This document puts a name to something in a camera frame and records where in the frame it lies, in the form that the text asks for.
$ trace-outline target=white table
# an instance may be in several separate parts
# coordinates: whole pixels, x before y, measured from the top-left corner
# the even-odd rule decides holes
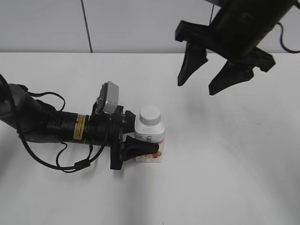
[[[211,97],[208,84],[225,60],[177,87],[182,54],[1,53],[0,73],[32,92],[55,91],[65,111],[89,114],[101,84],[120,86],[120,105],[165,114],[160,164],[109,169],[106,149],[74,174],[36,163],[15,131],[0,123],[2,225],[293,225],[300,221],[300,56],[275,55],[267,74]],[[60,108],[55,97],[44,101]],[[59,144],[30,144],[54,163]],[[86,157],[70,144],[64,165]]]

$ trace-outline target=black wire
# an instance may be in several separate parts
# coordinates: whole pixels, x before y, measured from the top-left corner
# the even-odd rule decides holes
[[[292,54],[298,54],[298,53],[300,53],[300,51],[291,50],[291,49],[289,49],[289,48],[287,48],[287,47],[285,46],[285,44],[284,44],[284,42],[283,42],[284,27],[283,27],[282,23],[280,23],[280,22],[278,22],[277,24],[278,24],[278,25],[280,26],[280,28],[281,28],[281,34],[280,34],[280,45],[281,45],[281,47],[282,47],[286,52],[288,52],[288,53],[292,53]]]
[[[90,144],[89,144],[89,155],[88,155],[88,157],[87,157],[88,159],[90,158],[92,152],[93,152],[93,143],[90,143]]]
[[[87,22],[87,19],[86,19],[86,14],[85,14],[85,9],[84,9],[84,3],[83,3],[83,0],[80,0],[80,1],[81,1],[81,8],[82,8],[82,13],[83,13],[83,18],[84,18],[86,34],[88,36],[88,41],[89,41],[90,53],[93,53],[92,43],[90,41],[90,32],[89,32],[88,22]]]
[[[211,14],[210,14],[210,24],[212,20],[212,14],[214,13],[215,4],[212,5]]]
[[[38,93],[37,94],[37,93],[32,93],[32,92],[28,91],[27,93],[30,94],[32,97],[35,97],[35,98],[42,97],[44,95],[55,95],[55,96],[59,97],[61,100],[63,100],[63,102],[64,102],[62,108],[60,109],[60,112],[63,111],[64,108],[65,108],[65,105],[66,105],[65,99],[61,95],[59,95],[59,94],[57,94],[55,92],[47,91],[47,92],[43,92],[43,93]]]
[[[28,145],[28,143],[25,139],[24,132],[21,128],[20,121],[19,121],[19,118],[18,118],[18,115],[17,115],[17,110],[16,110],[16,106],[15,106],[14,97],[13,97],[13,94],[10,90],[9,84],[6,82],[5,78],[1,74],[0,74],[0,82],[3,85],[3,88],[5,88],[6,91],[7,91],[7,97],[8,97],[9,103],[11,105],[11,109],[12,109],[13,117],[15,119],[15,125],[16,125],[17,132],[18,132],[19,137],[20,137],[20,139],[21,139],[21,141],[24,145],[24,148],[27,150],[27,152],[30,154],[30,156],[34,160],[36,160],[38,163],[40,163],[40,164],[42,164],[42,165],[44,165],[48,168],[54,169],[54,170],[73,170],[73,169],[76,169],[77,168],[76,166],[60,167],[60,166],[52,165],[50,163],[47,163],[47,162],[41,160],[39,157],[37,157],[33,153],[33,151],[31,150],[31,148],[29,147],[29,145]],[[108,133],[109,133],[109,129],[107,128],[104,142],[103,142],[101,148],[99,149],[99,151],[97,152],[97,154],[90,160],[90,163],[93,162],[101,154],[101,152],[103,151],[104,147],[106,146],[106,142],[108,140]]]
[[[77,171],[78,171],[77,169],[74,169],[74,170],[72,170],[72,171],[68,171],[68,170],[64,170],[63,167],[60,166],[60,164],[59,164],[59,162],[58,162],[58,159],[59,159],[61,153],[63,153],[63,151],[66,150],[67,147],[68,147],[67,143],[65,143],[65,142],[60,142],[60,143],[61,143],[61,144],[64,144],[65,147],[57,154],[56,159],[55,159],[56,165],[57,165],[59,168],[61,168],[61,171],[65,172],[65,173],[74,173],[74,172],[77,172]]]
[[[297,7],[298,9],[300,9],[300,2],[297,1],[297,2],[295,3],[295,7]]]

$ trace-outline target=white bottle cap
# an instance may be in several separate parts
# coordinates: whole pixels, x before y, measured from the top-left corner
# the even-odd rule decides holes
[[[160,110],[153,105],[144,106],[140,111],[140,121],[145,125],[154,126],[160,122]]]

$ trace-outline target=white bottle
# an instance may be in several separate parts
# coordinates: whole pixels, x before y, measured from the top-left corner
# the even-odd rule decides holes
[[[144,106],[135,119],[135,139],[157,143],[157,154],[136,157],[137,162],[161,162],[165,145],[165,123],[156,106]]]

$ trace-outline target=robotic arm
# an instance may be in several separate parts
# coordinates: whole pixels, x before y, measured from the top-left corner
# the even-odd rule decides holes
[[[0,120],[15,128],[28,153],[39,163],[66,173],[73,173],[90,164],[100,155],[107,145],[111,147],[111,169],[120,170],[124,161],[137,156],[155,154],[158,145],[136,140],[123,134],[134,132],[135,115],[130,111],[123,113],[123,106],[118,105],[119,87],[108,81],[102,85],[97,101],[94,103],[91,115],[81,115],[72,112],[56,111],[55,108],[33,97],[45,94],[28,92],[23,85],[8,84],[0,75]],[[74,166],[61,167],[56,158],[56,165],[39,159],[30,149],[27,142],[88,144],[89,156]],[[101,145],[93,158],[93,145]]]
[[[292,6],[300,9],[300,4],[297,0],[207,1],[221,6],[209,26],[181,21],[176,29],[175,39],[187,42],[178,86],[182,86],[208,61],[206,49],[210,49],[227,59],[209,85],[210,95],[215,95],[230,86],[251,80],[254,67],[268,72],[276,64],[272,55],[256,46]]]

